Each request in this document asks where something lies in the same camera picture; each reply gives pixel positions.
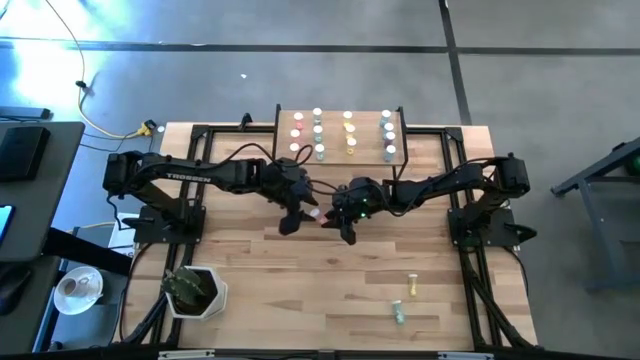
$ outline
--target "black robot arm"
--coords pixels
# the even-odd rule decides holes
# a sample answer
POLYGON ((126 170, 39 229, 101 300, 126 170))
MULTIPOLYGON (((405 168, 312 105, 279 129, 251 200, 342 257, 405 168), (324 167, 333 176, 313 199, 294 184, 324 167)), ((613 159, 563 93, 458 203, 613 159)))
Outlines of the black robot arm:
POLYGON ((311 196, 306 170, 286 158, 270 164, 263 159, 227 159, 212 164, 137 151, 110 154, 103 188, 109 196, 136 197, 159 212, 172 229, 189 228, 200 221, 188 200, 172 198, 160 190, 152 183, 157 179, 211 184, 233 194, 257 193, 286 209, 279 226, 283 235, 297 231, 301 221, 310 219, 300 202, 318 204, 311 196))
MULTIPOLYGON (((380 211, 388 211, 399 217, 420 207, 429 199, 458 191, 479 189, 484 191, 482 197, 467 204, 460 211, 454 212, 452 209, 449 219, 450 225, 455 223, 455 229, 452 230, 456 232, 452 232, 454 241, 466 243, 460 245, 474 245, 480 236, 478 231, 484 231, 491 226, 492 215, 500 213, 502 204, 508 199, 526 194, 530 189, 524 162, 515 158, 513 154, 509 154, 508 157, 478 160, 483 162, 471 160, 450 172, 423 181, 383 180, 382 184, 379 184, 370 178, 355 178, 349 186, 339 187, 333 195, 333 208, 325 214, 328 221, 322 226, 340 229, 342 239, 353 245, 356 242, 353 223, 359 219, 369 218, 380 211), (491 178, 483 173, 489 166, 495 166, 491 178)), ((515 231, 520 242, 535 236, 535 232, 532 233, 529 228, 511 225, 512 228, 505 231, 515 231)))

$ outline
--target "gray floor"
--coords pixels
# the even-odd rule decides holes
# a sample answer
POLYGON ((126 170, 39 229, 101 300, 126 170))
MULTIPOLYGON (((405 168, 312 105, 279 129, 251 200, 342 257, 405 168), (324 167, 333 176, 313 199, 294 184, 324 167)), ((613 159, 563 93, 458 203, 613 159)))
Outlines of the gray floor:
MULTIPOLYGON (((446 45, 436 0, 52 3, 81 40, 446 45)), ((449 7, 458 46, 640 46, 640 3, 632 0, 449 0, 449 7)), ((40 0, 13 1, 0 20, 0 36, 68 39, 40 0), (25 17, 40 25, 27 24, 25 17)), ((78 54, 55 43, 36 45, 0 50, 0 104, 46 106, 55 120, 80 120, 73 85, 78 54)), ((149 118, 237 121, 247 111, 270 121, 276 103, 368 110, 403 105, 410 123, 460 124, 447 54, 87 51, 85 57, 87 78, 95 76, 86 111, 114 132, 132 131, 149 118)), ((460 63, 473 124, 490 126, 498 153, 513 151, 527 162, 533 189, 513 208, 520 222, 539 231, 523 246, 522 258, 540 344, 640 357, 640 293, 583 290, 598 273, 599 249, 578 195, 558 200, 548 191, 640 134, 640 57, 462 55, 460 63)), ((122 149, 147 146, 147 139, 137 139, 122 149)), ((79 151, 56 226, 110 219, 101 189, 105 158, 79 151)), ((126 200, 121 210, 138 207, 126 200)))

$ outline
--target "wooden board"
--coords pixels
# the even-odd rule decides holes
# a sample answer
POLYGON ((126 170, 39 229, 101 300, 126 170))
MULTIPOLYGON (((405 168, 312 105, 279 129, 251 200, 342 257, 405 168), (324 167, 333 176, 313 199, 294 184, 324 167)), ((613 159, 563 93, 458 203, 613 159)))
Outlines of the wooden board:
MULTIPOLYGON (((186 156, 192 125, 167 124, 161 152, 186 156)), ((463 127, 463 134, 468 158, 493 155, 487 127, 463 127)), ((269 134, 218 134, 212 159, 220 161, 246 142, 268 147, 271 141, 269 134)), ((408 147, 403 178, 421 180, 444 171, 435 137, 411 135, 408 147)), ((262 156, 258 150, 247 149, 239 158, 257 156, 262 156)), ((382 167, 305 167, 312 178, 334 185, 353 176, 381 180, 391 175, 382 167)), ((180 182, 156 183, 178 195, 180 182)), ((328 196, 317 199, 323 211, 329 209, 328 196)), ((448 197, 429 201, 402 218, 376 214, 360 222, 354 246, 343 242, 337 230, 315 223, 289 236, 278 234, 283 211, 256 194, 234 196, 210 186, 204 204, 205 235, 193 263, 216 268, 229 285, 229 299, 223 314, 206 322, 183 322, 181 347, 472 349, 460 263, 445 222, 448 197), (409 273, 419 275, 415 298, 408 292, 409 273), (391 311, 391 301, 398 299, 407 315, 402 326, 396 325, 391 311)), ((126 304, 126 334, 158 296, 166 252, 167 246, 156 244, 136 267, 126 304)), ((518 263, 496 248, 487 249, 487 261, 497 303, 524 338, 535 343, 518 263)), ((479 311, 484 337, 490 341, 484 307, 479 305, 479 311)), ((163 339, 170 318, 168 314, 163 339)))
MULTIPOLYGON (((298 143, 302 147, 306 144, 315 146, 313 134, 313 113, 306 110, 282 110, 278 118, 278 142, 276 146, 276 158, 293 158, 295 152, 289 149, 292 143, 291 130, 295 129, 295 113, 301 113, 303 129, 298 143)), ((402 132, 400 124, 400 113, 392 112, 389 122, 394 125, 393 132, 396 139, 393 145, 396 147, 396 155, 390 162, 384 161, 384 140, 382 139, 383 129, 380 127, 381 112, 379 111, 353 111, 351 124, 356 127, 353 137, 357 144, 353 155, 347 154, 347 132, 344 128, 343 111, 323 111, 322 144, 325 146, 325 155, 322 161, 312 156, 309 164, 324 165, 401 165, 404 163, 404 144, 402 143, 402 132)))

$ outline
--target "desk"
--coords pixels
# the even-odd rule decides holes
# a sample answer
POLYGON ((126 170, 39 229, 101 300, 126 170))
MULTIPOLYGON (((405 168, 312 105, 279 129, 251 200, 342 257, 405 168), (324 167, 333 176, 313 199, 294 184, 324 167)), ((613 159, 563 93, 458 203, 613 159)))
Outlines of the desk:
MULTIPOLYGON (((186 157, 192 125, 167 124, 161 153, 186 157)), ((487 127, 462 129, 468 158, 493 155, 487 127)), ((224 159, 247 142, 268 149, 272 134, 217 134, 212 161, 224 159)), ((403 179, 422 180, 444 172, 436 138, 408 135, 408 154, 403 179)), ((250 148, 238 158, 260 156, 250 148)), ((305 168, 312 178, 334 185, 354 176, 391 178, 383 167, 305 168)), ((180 182, 156 184, 178 196, 180 182)), ((303 224, 295 234, 280 235, 282 210, 258 195, 234 196, 212 186, 205 194, 205 235, 193 264, 216 268, 229 285, 229 298, 223 314, 206 322, 183 322, 181 347, 472 349, 460 262, 446 225, 448 197, 429 201, 402 218, 376 214, 356 225, 358 243, 348 246, 337 230, 312 223, 303 224), (415 298, 408 293, 409 273, 419 275, 415 298), (390 302, 398 299, 407 314, 403 326, 395 324, 391 312, 390 302)), ((323 211, 329 209, 329 197, 316 198, 323 211)), ((157 299, 166 253, 166 245, 156 244, 139 260, 125 308, 127 334, 157 299)), ((518 263, 496 248, 487 249, 487 261, 497 303, 523 337, 536 343, 518 263)), ((479 311, 483 334, 490 339, 484 308, 479 306, 479 311)), ((167 314, 163 340, 170 318, 167 314)))

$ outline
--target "white pot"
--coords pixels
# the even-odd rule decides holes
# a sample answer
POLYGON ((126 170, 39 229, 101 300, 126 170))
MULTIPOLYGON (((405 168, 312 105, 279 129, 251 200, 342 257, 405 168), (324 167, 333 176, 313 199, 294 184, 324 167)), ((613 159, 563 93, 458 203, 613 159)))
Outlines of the white pot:
POLYGON ((171 308, 171 313, 174 318, 177 319, 194 319, 194 320, 206 320, 213 315, 219 314, 224 311, 224 308, 227 306, 227 284, 220 279, 220 275, 213 270, 212 268, 208 268, 205 266, 185 266, 185 268, 193 271, 208 271, 211 273, 211 277, 213 278, 213 283, 216 285, 216 289, 218 289, 218 295, 213 298, 213 301, 209 304, 209 306, 202 312, 200 315, 184 315, 180 314, 176 311, 176 307, 173 305, 173 298, 171 295, 165 293, 167 300, 169 302, 169 307, 171 308))

